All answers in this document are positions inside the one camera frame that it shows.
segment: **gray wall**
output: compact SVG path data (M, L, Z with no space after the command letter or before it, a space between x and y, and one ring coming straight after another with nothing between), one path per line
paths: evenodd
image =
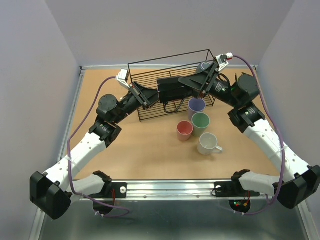
M75 58L87 66L203 49L214 55L233 52L258 64L294 0L46 2Z
M29 239L29 178L57 160L79 67L43 0L0 7L0 239Z
M287 144L320 164L320 1L296 0L258 67L268 108ZM320 230L320 190L309 198Z

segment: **pink cup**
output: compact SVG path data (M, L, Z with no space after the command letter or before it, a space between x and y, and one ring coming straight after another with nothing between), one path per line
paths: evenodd
M176 126L176 135L180 141L184 142L190 138L193 130L194 126L192 126L191 122L181 121Z

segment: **wooden table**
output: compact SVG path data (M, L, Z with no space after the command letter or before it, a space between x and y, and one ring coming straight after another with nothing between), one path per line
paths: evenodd
M134 69L135 73L145 70ZM119 69L87 70L81 88L72 132L86 115L101 82L115 76ZM248 73L247 69L227 68L223 71L231 81L235 74ZM113 94L119 100L127 91L112 79L102 88L99 98ZM262 110L258 97L255 104ZM87 121L71 141L73 148L85 135L96 119L96 106ZM113 179L160 180L160 179L229 179L234 172L250 169L253 172L278 175L278 171L260 150L246 136L234 127L228 112L232 108L217 100L214 107L207 107L211 124L206 132L218 138L222 154L203 156L197 151L198 137L186 142L176 137L177 123L188 120L188 113L177 113L139 122L138 112L134 112L119 126L122 132L111 146L97 155L78 175L82 179L94 171L102 171Z

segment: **dish rack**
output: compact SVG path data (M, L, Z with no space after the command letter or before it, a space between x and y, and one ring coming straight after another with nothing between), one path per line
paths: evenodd
M150 60L137 61L128 64L129 76L131 82L137 82L144 87L157 89L157 79L169 78L175 76L189 76L195 74L198 66L203 62L212 63L214 56L209 49L201 51L193 51L183 54L177 54L172 56L154 58ZM156 66L150 71L135 73L137 68L146 68L148 65ZM163 103L157 102L148 110L144 110L142 107L138 108L139 121L145 121L148 119L159 118L171 114L182 113L188 111L188 102L192 97L186 98L182 104L181 100L169 102L165 108ZM215 97L207 95L204 99L207 107L213 107L216 101Z

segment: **metal rack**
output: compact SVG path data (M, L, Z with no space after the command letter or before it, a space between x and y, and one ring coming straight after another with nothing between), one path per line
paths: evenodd
M191 63L183 64L183 65L172 64L168 68L151 70L151 71L136 73L136 74L133 74L131 70L132 67L135 67L135 65L136 66L141 64L154 65L155 62L159 63L159 61L160 63L179 63L179 62L181 63L181 62L185 62L186 60L190 61ZM207 50L188 52L188 53L177 54L172 56L154 58L150 60L132 62L128 64L128 70L129 70L131 82L135 81L143 85L144 87L157 89L157 79L169 78L169 77L175 77L175 76L185 77L185 76L193 75L196 72L199 64L203 62L210 63L213 60L214 60L213 54L209 49L207 49ZM185 112L188 110L189 99L191 99L191 97L186 98L179 109L178 109L178 106L181 103L180 100L169 102L166 105L167 112L174 112L178 109L175 113L166 113L164 109L164 105L159 102L156 103L152 108L148 110L144 110L142 107L140 107L138 108L139 121L141 122L147 119L167 116L168 114ZM215 104L216 98L207 95L203 100L205 101L205 104L207 107L213 107Z

